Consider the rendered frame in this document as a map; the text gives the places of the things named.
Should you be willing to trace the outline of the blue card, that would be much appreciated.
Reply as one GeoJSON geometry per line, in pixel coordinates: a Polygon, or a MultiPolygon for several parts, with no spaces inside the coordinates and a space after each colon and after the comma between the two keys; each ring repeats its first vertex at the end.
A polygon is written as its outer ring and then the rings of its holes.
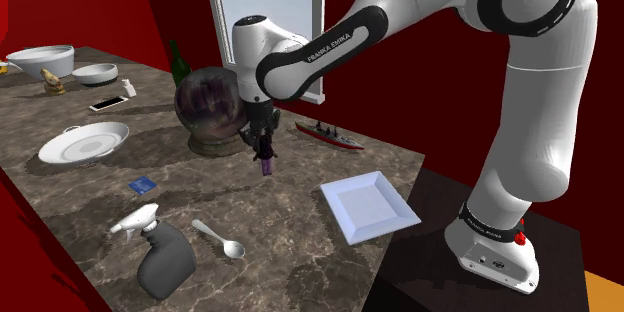
{"type": "Polygon", "coordinates": [[[157,186],[152,180],[146,176],[139,177],[138,179],[130,182],[128,187],[137,193],[138,195],[146,194],[157,186]]]}

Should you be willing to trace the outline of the white square plate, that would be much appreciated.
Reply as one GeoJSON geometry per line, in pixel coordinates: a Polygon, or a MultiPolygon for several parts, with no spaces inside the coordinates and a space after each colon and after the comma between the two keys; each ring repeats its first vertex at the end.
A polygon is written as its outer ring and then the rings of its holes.
{"type": "Polygon", "coordinates": [[[380,171],[325,183],[320,189],[349,245],[422,222],[380,171]]]}

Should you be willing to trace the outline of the white smartphone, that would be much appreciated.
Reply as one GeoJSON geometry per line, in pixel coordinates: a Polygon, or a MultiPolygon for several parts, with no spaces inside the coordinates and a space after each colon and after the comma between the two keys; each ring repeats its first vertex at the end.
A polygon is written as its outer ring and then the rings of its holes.
{"type": "Polygon", "coordinates": [[[93,105],[90,105],[89,109],[94,111],[94,112],[97,112],[97,111],[101,111],[101,110],[107,109],[109,107],[112,107],[112,106],[124,103],[126,101],[128,101],[127,97],[116,96],[114,98],[110,98],[110,99],[107,99],[107,100],[95,103],[93,105]]]}

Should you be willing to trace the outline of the green glass bottle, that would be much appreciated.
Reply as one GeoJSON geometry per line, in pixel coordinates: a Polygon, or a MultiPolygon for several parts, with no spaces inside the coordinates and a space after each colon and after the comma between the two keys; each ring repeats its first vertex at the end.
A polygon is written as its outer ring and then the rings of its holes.
{"type": "Polygon", "coordinates": [[[181,57],[178,44],[175,40],[169,41],[172,52],[170,64],[171,74],[176,86],[178,86],[191,72],[190,65],[181,57]]]}

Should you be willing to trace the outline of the dark robot stand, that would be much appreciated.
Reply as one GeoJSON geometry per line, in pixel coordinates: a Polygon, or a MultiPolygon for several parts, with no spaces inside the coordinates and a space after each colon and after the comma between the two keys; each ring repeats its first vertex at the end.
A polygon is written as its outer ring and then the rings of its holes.
{"type": "Polygon", "coordinates": [[[419,171],[407,203],[422,222],[393,234],[362,312],[589,312],[579,232],[539,214],[524,216],[540,268],[532,294],[461,267],[444,229],[470,192],[419,171]]]}

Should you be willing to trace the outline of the large white bowl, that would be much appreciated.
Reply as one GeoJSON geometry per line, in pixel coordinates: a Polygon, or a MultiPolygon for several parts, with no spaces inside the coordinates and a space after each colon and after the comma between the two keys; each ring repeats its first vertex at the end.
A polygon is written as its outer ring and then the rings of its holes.
{"type": "Polygon", "coordinates": [[[42,80],[41,69],[46,69],[61,78],[74,70],[75,49],[71,45],[54,45],[28,48],[6,56],[2,66],[12,65],[29,76],[42,80]]]}

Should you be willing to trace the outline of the red and grey model ship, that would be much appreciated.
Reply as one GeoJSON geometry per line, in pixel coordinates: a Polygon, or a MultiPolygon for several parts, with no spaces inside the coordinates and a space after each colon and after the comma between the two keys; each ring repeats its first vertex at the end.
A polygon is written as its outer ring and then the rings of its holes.
{"type": "Polygon", "coordinates": [[[362,146],[361,144],[355,142],[354,140],[350,138],[340,135],[337,132],[336,127],[323,129],[322,127],[319,127],[319,126],[312,126],[312,125],[304,124],[301,122],[296,122],[295,126],[299,131],[309,136],[312,136],[314,138],[317,138],[321,141],[327,142],[329,144],[342,147],[345,149],[352,149],[352,150],[364,149],[364,146],[362,146]]]}

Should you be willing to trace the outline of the white spoon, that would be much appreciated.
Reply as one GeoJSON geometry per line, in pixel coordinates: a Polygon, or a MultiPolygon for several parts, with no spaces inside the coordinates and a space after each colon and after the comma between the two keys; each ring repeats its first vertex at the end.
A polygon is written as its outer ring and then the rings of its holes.
{"type": "Polygon", "coordinates": [[[223,252],[227,257],[231,259],[241,259],[245,256],[246,250],[241,243],[222,238],[201,220],[193,219],[191,225],[200,232],[219,240],[222,243],[223,252]]]}

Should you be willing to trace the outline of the small white bowl dark base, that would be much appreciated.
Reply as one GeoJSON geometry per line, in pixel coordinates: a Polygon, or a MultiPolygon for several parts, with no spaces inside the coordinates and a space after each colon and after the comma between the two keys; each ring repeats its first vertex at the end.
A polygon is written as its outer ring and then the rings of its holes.
{"type": "Polygon", "coordinates": [[[116,81],[118,67],[113,63],[92,64],[74,70],[72,75],[86,87],[99,87],[116,81]]]}

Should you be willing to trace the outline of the tan figure on base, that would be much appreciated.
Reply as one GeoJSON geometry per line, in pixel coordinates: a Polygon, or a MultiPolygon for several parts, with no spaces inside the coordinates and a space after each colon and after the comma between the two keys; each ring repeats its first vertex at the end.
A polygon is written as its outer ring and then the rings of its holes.
{"type": "Polygon", "coordinates": [[[49,70],[42,68],[40,71],[41,76],[44,78],[44,89],[49,95],[62,95],[65,93],[65,88],[60,79],[51,73],[49,70]]]}

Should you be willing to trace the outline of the grey spray bottle white nozzle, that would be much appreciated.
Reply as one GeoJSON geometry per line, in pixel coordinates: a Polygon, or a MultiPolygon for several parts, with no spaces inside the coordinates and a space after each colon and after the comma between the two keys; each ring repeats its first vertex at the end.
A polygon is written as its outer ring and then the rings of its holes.
{"type": "Polygon", "coordinates": [[[156,217],[158,205],[149,203],[133,211],[113,227],[125,231],[127,239],[139,230],[151,248],[137,270],[139,286],[152,298],[167,299],[196,270],[196,256],[186,236],[156,217]]]}

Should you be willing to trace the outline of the purple and black figure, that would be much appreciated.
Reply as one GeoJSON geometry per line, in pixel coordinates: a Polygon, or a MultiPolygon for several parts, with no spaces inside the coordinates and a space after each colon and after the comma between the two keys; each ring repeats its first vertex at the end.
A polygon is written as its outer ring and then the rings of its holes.
{"type": "Polygon", "coordinates": [[[272,159],[277,157],[278,155],[272,147],[271,134],[266,129],[262,130],[258,138],[258,146],[253,160],[260,161],[263,176],[272,174],[272,159]]]}

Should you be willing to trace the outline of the dark glass globe on base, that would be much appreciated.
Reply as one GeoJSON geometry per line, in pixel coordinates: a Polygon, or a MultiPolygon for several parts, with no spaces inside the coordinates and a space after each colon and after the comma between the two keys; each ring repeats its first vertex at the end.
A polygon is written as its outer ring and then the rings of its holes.
{"type": "Polygon", "coordinates": [[[247,116],[234,71],[224,67],[192,71],[177,86],[174,107],[190,132],[192,152],[217,158],[246,148],[239,130],[247,124],[247,116]]]}

